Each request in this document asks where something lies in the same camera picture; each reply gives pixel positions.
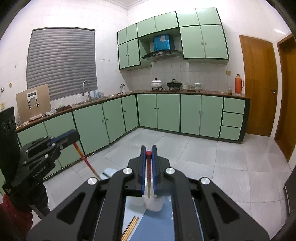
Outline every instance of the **ceiling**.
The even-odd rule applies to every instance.
[[[142,2],[145,2],[147,0],[106,0],[108,2],[114,3],[120,7],[123,7],[125,9],[130,9]]]

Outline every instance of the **orange thermos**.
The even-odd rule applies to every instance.
[[[244,81],[239,76],[239,74],[237,74],[237,76],[235,77],[235,93],[236,94],[241,94],[243,87],[244,87]]]

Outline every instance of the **countertop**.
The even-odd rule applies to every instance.
[[[82,104],[77,105],[77,106],[71,106],[71,108],[66,109],[66,110],[58,111],[57,113],[55,113],[53,115],[40,117],[38,119],[30,121],[27,125],[18,126],[16,128],[16,132],[18,133],[20,131],[28,129],[31,126],[37,125],[37,124],[39,124],[41,122],[50,120],[50,119],[52,119],[54,117],[57,117],[57,116],[62,115],[62,114],[69,113],[69,112],[74,111],[74,110],[78,110],[78,109],[81,109],[81,108],[84,108],[84,107],[104,103],[104,102],[109,101],[109,100],[113,100],[113,99],[117,99],[117,98],[121,98],[121,97],[125,97],[125,96],[130,96],[130,95],[134,95],[134,94],[191,94],[191,95],[227,96],[227,97],[239,98],[239,99],[249,99],[249,97],[247,97],[245,95],[235,95],[235,94],[228,95],[226,92],[218,92],[218,91],[206,91],[205,93],[187,92],[187,91],[169,91],[169,90],[164,90],[164,91],[152,91],[152,90],[150,90],[150,91],[149,90],[147,90],[147,91],[130,91],[130,92],[126,92],[124,94],[118,94],[118,95],[107,96],[107,97],[104,97],[104,98],[96,99],[96,100],[93,100],[93,101],[90,101],[90,102],[82,103]]]

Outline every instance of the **red cloth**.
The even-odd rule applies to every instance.
[[[26,237],[33,225],[32,212],[22,212],[16,209],[11,204],[6,194],[3,197],[3,203],[1,204],[1,207],[3,208],[6,216],[14,223],[20,234]]]

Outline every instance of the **tiled floor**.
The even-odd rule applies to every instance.
[[[243,144],[137,129],[110,147],[88,158],[94,169],[121,169],[139,156],[141,145],[157,146],[159,156],[186,176],[207,176],[273,237],[284,224],[283,186],[291,169],[277,144],[268,137],[247,134]],[[45,182],[53,209],[80,184],[93,176],[84,162]],[[34,224],[38,222],[34,215]]]

